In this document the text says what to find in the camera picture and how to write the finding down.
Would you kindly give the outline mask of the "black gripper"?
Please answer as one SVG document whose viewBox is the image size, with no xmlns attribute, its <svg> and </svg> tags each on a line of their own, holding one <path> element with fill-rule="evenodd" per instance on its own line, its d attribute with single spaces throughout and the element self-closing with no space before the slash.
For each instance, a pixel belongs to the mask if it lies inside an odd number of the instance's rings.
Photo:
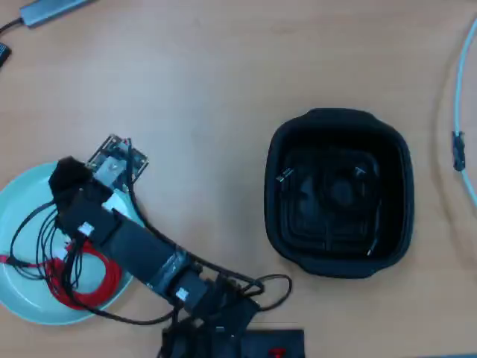
<svg viewBox="0 0 477 358">
<path fill-rule="evenodd" d="M 71 239 L 105 242 L 119 226 L 118 216 L 103 208 L 113 191 L 95 181 L 85 163 L 72 157 L 72 186 L 68 186 L 70 157 L 57 162 L 48 179 L 58 209 L 57 224 Z"/>
</svg>

